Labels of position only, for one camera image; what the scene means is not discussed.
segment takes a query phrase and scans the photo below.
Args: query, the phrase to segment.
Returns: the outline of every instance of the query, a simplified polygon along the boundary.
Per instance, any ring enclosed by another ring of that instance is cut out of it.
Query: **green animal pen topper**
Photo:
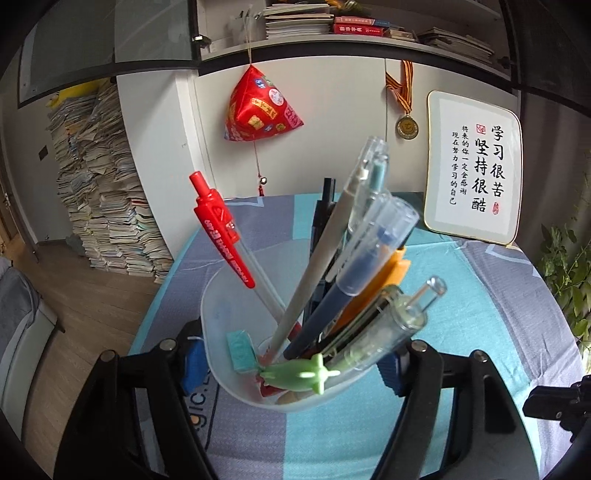
[[[339,374],[340,371],[328,370],[324,366],[320,353],[310,360],[298,358],[269,365],[260,373],[267,385],[294,392],[314,390],[318,395],[324,393],[324,382],[329,377],[336,377]]]

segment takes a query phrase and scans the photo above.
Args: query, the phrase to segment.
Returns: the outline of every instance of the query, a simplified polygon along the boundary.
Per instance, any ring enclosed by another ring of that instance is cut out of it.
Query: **metal hinge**
[[[212,42],[211,38],[206,37],[205,35],[195,35],[191,38],[191,41],[194,43],[198,43],[199,48],[205,48]]]

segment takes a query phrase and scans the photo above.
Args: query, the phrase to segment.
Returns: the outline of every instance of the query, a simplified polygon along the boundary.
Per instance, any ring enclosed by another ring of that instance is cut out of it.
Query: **screw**
[[[426,352],[427,348],[428,348],[427,344],[425,342],[423,342],[422,340],[413,340],[413,342],[410,344],[410,346],[416,352]]]
[[[174,350],[174,347],[177,346],[177,342],[172,338],[164,339],[160,342],[160,349],[164,350],[165,352],[170,352]]]
[[[111,360],[113,360],[115,358],[115,352],[113,350],[105,350],[104,352],[101,353],[100,355],[100,359],[103,362],[110,362]]]
[[[474,358],[479,362],[488,362],[488,355],[482,350],[474,350]]]

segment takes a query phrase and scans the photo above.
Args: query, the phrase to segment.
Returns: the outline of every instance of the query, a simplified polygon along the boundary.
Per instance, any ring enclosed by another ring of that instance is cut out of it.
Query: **orange highlighter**
[[[373,298],[387,285],[400,285],[402,279],[410,268],[410,260],[404,258],[406,247],[394,252],[390,260],[382,267],[382,270],[369,282],[362,292],[357,295],[340,314],[339,320],[330,330],[330,333],[340,331],[348,325],[361,311],[373,300]]]

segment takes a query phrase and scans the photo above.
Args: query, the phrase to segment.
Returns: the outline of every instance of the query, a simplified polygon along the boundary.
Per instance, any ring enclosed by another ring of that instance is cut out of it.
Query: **medal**
[[[404,74],[402,83],[397,82],[386,72],[386,88],[390,90],[402,109],[404,116],[396,122],[396,133],[405,140],[412,140],[418,135],[418,124],[410,116],[413,109],[413,63],[403,60]]]
[[[396,122],[396,133],[405,140],[412,140],[418,135],[418,125],[409,115],[404,115]]]

